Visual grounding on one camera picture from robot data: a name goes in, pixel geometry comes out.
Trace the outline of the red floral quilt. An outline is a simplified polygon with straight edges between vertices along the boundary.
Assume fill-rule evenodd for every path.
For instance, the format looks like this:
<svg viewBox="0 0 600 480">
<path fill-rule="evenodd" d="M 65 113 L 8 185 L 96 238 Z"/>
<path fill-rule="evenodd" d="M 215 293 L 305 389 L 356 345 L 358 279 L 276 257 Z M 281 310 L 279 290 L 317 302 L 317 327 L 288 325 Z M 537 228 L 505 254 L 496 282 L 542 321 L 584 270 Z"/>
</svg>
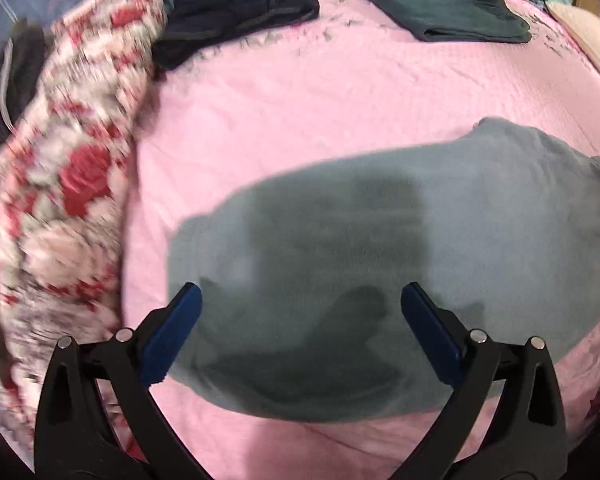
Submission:
<svg viewBox="0 0 600 480">
<path fill-rule="evenodd" d="M 0 433 L 33 456 L 36 407 L 62 336 L 120 326 L 133 128 L 163 0 L 84 0 L 50 29 L 32 101 L 0 147 Z"/>
</svg>

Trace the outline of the pink floral bed sheet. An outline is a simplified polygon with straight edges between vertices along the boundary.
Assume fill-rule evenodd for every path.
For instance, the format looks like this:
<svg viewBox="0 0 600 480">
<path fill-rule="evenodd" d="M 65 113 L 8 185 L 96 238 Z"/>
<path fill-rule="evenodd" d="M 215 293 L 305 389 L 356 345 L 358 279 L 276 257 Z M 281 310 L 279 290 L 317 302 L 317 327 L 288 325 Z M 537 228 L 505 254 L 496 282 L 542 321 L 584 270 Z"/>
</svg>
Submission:
<svg viewBox="0 0 600 480">
<path fill-rule="evenodd" d="M 204 50 L 154 84 L 135 130 L 125 322 L 168 302 L 181 222 L 276 174 L 451 141 L 490 116 L 600 156 L 600 75 L 546 14 L 506 1 L 528 18 L 528 44 L 424 44 L 365 0 L 320 0 L 318 20 Z M 584 326 L 556 366 L 571 445 L 600 419 L 600 322 Z M 283 422 L 219 408 L 172 377 L 152 394 L 217 479 L 385 479 L 438 414 Z"/>
</svg>

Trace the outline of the cream quilted cushion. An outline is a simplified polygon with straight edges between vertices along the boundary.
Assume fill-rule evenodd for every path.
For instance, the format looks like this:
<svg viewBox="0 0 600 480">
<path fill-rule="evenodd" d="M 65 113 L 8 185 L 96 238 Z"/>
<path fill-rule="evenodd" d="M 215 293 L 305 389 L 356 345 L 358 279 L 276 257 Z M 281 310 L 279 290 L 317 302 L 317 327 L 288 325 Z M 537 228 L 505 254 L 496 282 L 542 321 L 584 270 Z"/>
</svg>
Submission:
<svg viewBox="0 0 600 480">
<path fill-rule="evenodd" d="M 559 2 L 549 2 L 546 7 L 600 73 L 600 18 L 587 10 Z"/>
</svg>

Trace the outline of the dark green folded pants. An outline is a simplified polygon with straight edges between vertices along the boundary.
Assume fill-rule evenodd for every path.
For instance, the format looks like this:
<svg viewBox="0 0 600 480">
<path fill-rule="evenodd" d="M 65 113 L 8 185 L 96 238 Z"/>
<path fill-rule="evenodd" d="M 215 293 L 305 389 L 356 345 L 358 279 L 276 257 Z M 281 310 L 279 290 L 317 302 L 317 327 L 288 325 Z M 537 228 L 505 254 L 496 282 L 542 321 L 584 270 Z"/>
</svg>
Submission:
<svg viewBox="0 0 600 480">
<path fill-rule="evenodd" d="M 475 41 L 526 44 L 527 21 L 505 0 L 368 0 L 425 42 Z"/>
</svg>

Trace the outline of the navy folded pants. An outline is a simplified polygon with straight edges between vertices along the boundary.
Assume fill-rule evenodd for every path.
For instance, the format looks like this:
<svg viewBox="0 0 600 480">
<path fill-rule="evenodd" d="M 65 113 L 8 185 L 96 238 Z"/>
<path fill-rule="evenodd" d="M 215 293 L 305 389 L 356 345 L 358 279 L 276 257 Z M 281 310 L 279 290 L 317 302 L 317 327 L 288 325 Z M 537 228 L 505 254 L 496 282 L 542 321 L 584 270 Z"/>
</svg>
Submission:
<svg viewBox="0 0 600 480">
<path fill-rule="evenodd" d="M 152 60 L 160 70 L 174 70 L 201 49 L 318 14 L 318 0 L 172 0 Z"/>
</svg>

